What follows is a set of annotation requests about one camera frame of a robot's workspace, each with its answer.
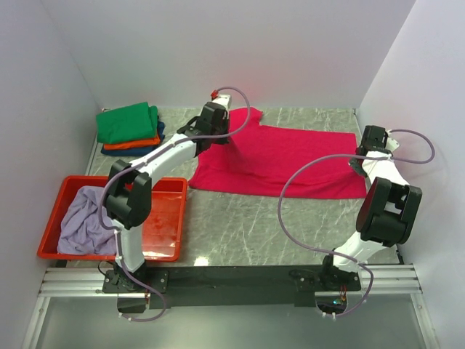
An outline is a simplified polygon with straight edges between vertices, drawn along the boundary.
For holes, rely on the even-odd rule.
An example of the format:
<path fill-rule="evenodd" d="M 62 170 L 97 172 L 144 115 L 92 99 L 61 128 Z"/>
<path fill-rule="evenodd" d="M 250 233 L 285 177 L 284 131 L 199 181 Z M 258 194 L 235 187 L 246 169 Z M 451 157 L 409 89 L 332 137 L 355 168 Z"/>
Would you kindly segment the pink red t-shirt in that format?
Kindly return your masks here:
<path fill-rule="evenodd" d="M 365 196 L 365 180 L 346 158 L 322 161 L 301 174 L 305 164 L 332 154 L 353 154 L 352 133 L 265 126 L 262 112 L 230 111 L 228 144 L 213 144 L 198 156 L 188 184 L 198 190 L 288 198 L 348 199 Z"/>

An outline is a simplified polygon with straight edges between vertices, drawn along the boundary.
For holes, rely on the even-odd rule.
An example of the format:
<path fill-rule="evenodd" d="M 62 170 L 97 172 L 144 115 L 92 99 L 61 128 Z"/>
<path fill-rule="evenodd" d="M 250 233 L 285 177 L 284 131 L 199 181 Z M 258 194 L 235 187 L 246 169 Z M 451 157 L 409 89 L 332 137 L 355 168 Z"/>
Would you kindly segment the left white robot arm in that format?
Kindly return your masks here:
<path fill-rule="evenodd" d="M 116 237 L 116 272 L 128 292 L 145 285 L 142 224 L 152 209 L 152 189 L 171 170 L 194 159 L 213 144 L 227 143 L 230 95 L 207 102 L 199 116 L 160 148 L 132 162 L 115 162 L 97 208 L 99 224 Z"/>

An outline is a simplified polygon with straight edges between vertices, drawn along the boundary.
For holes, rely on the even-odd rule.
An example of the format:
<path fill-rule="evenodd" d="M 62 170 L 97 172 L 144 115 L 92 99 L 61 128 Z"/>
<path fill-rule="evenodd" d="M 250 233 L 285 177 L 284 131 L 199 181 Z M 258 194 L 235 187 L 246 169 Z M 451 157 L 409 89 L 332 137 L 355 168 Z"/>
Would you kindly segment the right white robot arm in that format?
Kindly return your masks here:
<path fill-rule="evenodd" d="M 410 237 L 422 198 L 422 190 L 410 185 L 399 173 L 393 160 L 385 160 L 399 147 L 382 127 L 366 126 L 358 156 L 350 166 L 365 177 L 370 187 L 356 219 L 356 231 L 346 243 L 327 255 L 319 272 L 319 282 L 328 290 L 347 286 L 355 281 L 360 262 L 375 253 Z"/>

